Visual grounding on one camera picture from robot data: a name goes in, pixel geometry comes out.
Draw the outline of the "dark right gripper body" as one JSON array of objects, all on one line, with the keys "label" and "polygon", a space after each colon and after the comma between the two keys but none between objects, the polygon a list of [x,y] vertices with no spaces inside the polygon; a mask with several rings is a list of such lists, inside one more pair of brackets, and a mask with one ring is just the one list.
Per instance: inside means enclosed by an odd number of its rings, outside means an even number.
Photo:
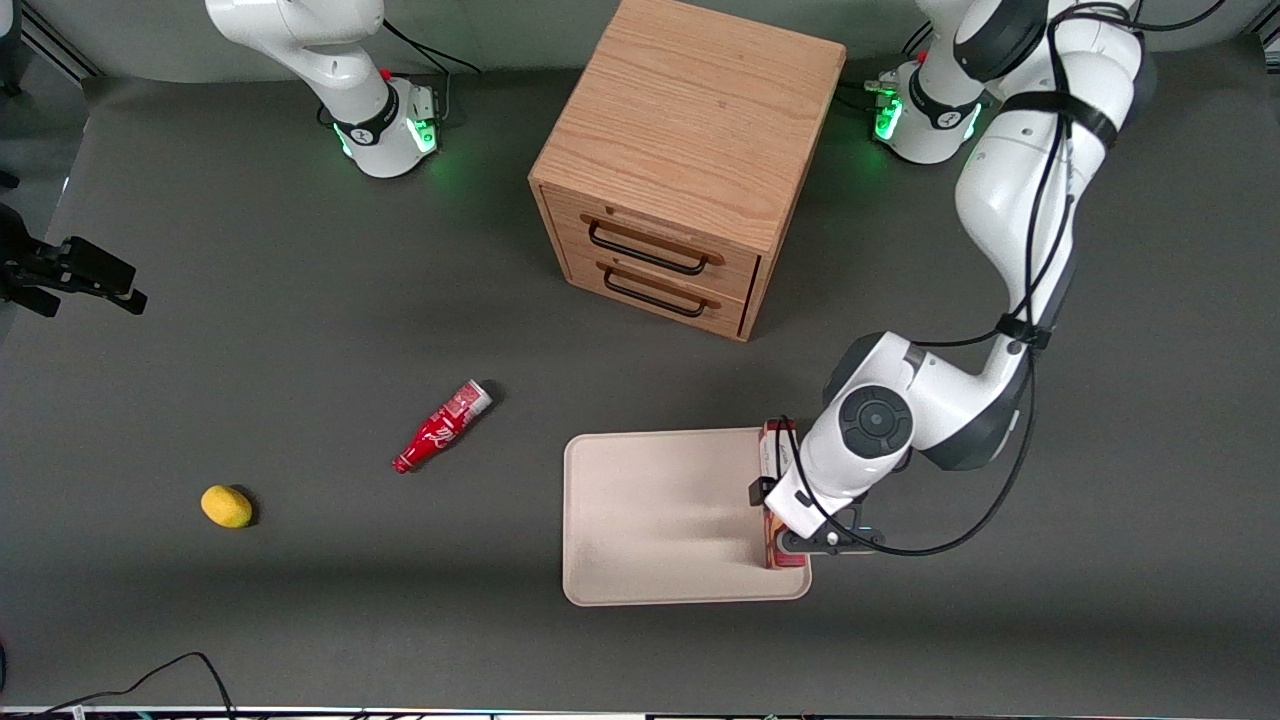
[{"label": "dark right gripper body", "polygon": [[3,291],[38,287],[38,272],[45,268],[45,243],[32,237],[20,214],[1,205],[1,284]]}]

